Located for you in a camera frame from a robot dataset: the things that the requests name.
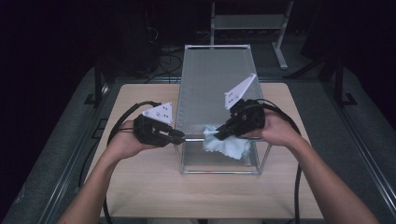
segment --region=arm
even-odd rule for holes
[[[265,111],[265,127],[245,137],[261,137],[273,145],[290,150],[328,223],[378,223],[373,213],[319,154],[275,112]]]
[[[122,129],[134,127],[132,121],[121,125]],[[141,144],[133,131],[117,133],[102,154],[80,193],[62,214],[58,223],[98,223],[111,175],[122,159],[130,158],[153,146]]]

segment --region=acrylic box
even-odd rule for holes
[[[250,74],[257,74],[250,45],[186,46],[175,127],[186,134],[186,142],[175,146],[181,173],[262,173],[271,147],[263,142],[252,142],[241,160],[203,150],[205,126],[219,127],[230,118],[224,93]],[[263,98],[257,77],[242,98]]]

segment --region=hand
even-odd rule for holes
[[[127,120],[121,124],[120,131],[114,135],[104,155],[109,156],[113,161],[120,161],[150,148],[155,148],[155,146],[139,142],[134,136],[134,122]]]
[[[295,141],[302,139],[276,112],[264,109],[264,114],[264,128],[245,133],[244,137],[260,137],[272,145],[283,147],[290,147]]]

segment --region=forearm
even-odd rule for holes
[[[328,223],[377,223],[372,212],[304,139],[289,147]]]
[[[117,163],[110,160],[106,153],[99,159],[58,223],[98,223],[111,175]]]

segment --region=person's right hand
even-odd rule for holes
[[[264,113],[264,128],[245,133],[243,137],[260,137],[269,144],[283,147],[290,147],[295,141],[302,139],[276,112],[264,109]]]

